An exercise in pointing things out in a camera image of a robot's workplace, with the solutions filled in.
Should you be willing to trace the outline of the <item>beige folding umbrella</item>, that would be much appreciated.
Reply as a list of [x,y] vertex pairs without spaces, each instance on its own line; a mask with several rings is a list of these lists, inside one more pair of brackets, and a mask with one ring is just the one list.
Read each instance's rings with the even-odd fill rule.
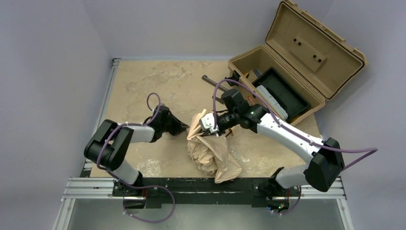
[[204,136],[199,123],[209,112],[203,109],[193,116],[186,137],[188,155],[205,175],[213,176],[215,184],[236,179],[243,173],[241,165],[230,154],[224,136]]

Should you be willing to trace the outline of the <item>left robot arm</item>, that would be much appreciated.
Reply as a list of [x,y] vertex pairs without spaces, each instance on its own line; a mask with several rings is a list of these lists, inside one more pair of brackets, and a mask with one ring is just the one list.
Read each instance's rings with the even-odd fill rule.
[[143,123],[102,122],[84,149],[84,157],[125,185],[142,187],[142,173],[125,159],[131,143],[154,143],[163,133],[177,136],[189,128],[164,105]]

